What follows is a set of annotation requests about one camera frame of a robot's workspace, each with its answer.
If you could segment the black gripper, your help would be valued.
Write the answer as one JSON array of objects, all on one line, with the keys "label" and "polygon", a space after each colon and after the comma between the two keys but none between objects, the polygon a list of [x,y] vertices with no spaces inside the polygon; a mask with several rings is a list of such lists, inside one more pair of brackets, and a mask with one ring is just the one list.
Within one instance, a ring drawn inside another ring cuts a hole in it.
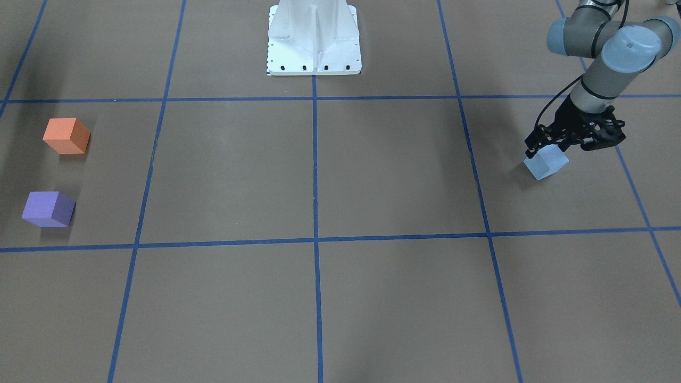
[{"label": "black gripper", "polygon": [[536,124],[525,139],[527,159],[533,159],[538,151],[549,145],[557,145],[565,153],[572,146],[579,146],[579,133],[582,130],[582,120],[579,109],[571,98],[567,98],[555,112],[551,126]]}]

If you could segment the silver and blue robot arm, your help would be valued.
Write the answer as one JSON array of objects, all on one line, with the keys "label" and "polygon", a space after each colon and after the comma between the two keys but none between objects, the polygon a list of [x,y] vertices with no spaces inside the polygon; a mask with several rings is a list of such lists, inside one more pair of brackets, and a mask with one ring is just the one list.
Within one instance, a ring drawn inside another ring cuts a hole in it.
[{"label": "silver and blue robot arm", "polygon": [[546,43],[551,52],[592,62],[564,88],[567,97],[552,123],[535,122],[525,139],[528,159],[548,146],[594,151],[625,140],[625,122],[615,117],[613,101],[675,48],[679,22],[666,16],[643,22],[615,20],[621,8],[627,8],[623,1],[581,1],[572,15],[550,27]]}]

